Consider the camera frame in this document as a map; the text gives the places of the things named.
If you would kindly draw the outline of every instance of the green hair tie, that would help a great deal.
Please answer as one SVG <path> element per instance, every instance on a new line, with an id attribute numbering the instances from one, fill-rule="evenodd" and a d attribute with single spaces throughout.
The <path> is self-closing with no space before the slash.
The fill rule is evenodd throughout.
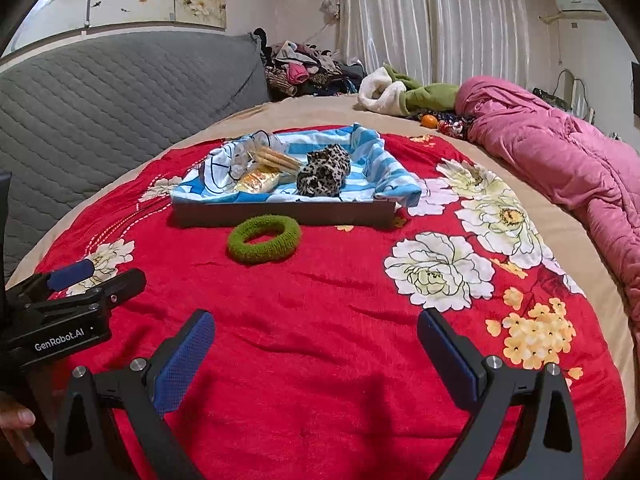
<path id="1" fill-rule="evenodd" d="M 267 232 L 278 232 L 275 238 L 260 244 L 249 240 Z M 263 264 L 291 256 L 300 242 L 302 231 L 298 222 L 288 216 L 263 215 L 249 218 L 234 228 L 226 246 L 229 255 L 243 264 Z"/>

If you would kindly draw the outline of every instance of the blue striped cloth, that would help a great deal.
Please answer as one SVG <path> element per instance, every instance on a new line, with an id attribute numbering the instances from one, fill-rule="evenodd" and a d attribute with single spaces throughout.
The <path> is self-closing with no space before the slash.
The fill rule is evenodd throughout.
<path id="1" fill-rule="evenodd" d="M 387 151 L 380 135 L 364 126 L 354 124 L 339 129 L 306 130 L 277 134 L 285 143 L 285 153 L 306 164 L 306 154 L 329 144 L 340 144 L 351 156 L 351 173 L 340 196 L 307 197 L 296 191 L 294 177 L 283 176 L 280 183 L 265 194 L 234 191 L 237 178 L 231 167 L 239 153 L 246 152 L 244 136 L 212 150 L 202 163 L 187 173 L 180 186 L 171 192 L 175 203 L 229 203 L 229 202 L 372 202 L 390 200 L 401 206 L 413 207 L 420 200 L 421 190 L 415 179 Z"/>

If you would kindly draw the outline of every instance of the red floral bedspread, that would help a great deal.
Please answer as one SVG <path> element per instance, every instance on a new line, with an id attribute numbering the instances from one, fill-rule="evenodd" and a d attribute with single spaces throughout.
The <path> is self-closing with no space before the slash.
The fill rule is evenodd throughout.
<path id="1" fill-rule="evenodd" d="M 297 252 L 245 267 L 228 228 L 179 229 L 168 191 L 219 141 L 174 150 L 87 208 L 39 270 L 89 256 L 91 280 L 131 267 L 146 291 L 118 307 L 113 338 L 65 362 L 94 372 L 151 355 L 196 308 L 216 340 L 180 409 L 167 416 L 206 478 L 426 479 L 468 418 L 416 337 L 435 306 L 485 354 L 511 365 L 558 363 L 571 387 L 585 478 L 603 478 L 624 445 L 620 377 L 598 320 L 513 192 L 436 137 L 384 136 L 420 178 L 420 204 L 396 227 L 303 226 Z M 482 478 L 513 433 L 512 408 Z M 122 414 L 134 463 L 152 478 Z"/>

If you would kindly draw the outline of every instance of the leopard print fabric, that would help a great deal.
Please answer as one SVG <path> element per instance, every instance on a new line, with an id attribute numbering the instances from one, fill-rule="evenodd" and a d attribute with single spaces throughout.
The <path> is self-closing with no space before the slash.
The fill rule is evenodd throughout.
<path id="1" fill-rule="evenodd" d="M 303 196 L 340 195 L 347 176 L 351 173 L 349 152 L 339 144 L 309 152 L 308 164 L 298 173 L 296 187 Z"/>

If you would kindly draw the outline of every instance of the metal screw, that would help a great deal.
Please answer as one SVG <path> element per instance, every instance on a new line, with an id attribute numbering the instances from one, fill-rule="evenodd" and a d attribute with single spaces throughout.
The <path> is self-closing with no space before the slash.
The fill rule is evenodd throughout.
<path id="1" fill-rule="evenodd" d="M 74 368 L 74 371 L 71 372 L 71 375 L 73 375 L 73 377 L 75 377 L 76 379 L 79 379 L 80 377 L 83 377 L 85 373 L 86 367 L 80 365 Z"/>
<path id="2" fill-rule="evenodd" d="M 131 368 L 134 372 L 141 372 L 142 370 L 145 369 L 145 367 L 146 367 L 146 359 L 143 359 L 142 357 L 133 359 L 133 361 L 129 365 L 129 368 Z"/>
<path id="3" fill-rule="evenodd" d="M 490 355 L 486 359 L 486 363 L 489 365 L 489 368 L 492 368 L 493 370 L 502 368 L 502 359 L 500 359 L 497 355 Z"/>
<path id="4" fill-rule="evenodd" d="M 560 367 L 555 363 L 549 363 L 545 368 L 553 376 L 560 375 Z"/>

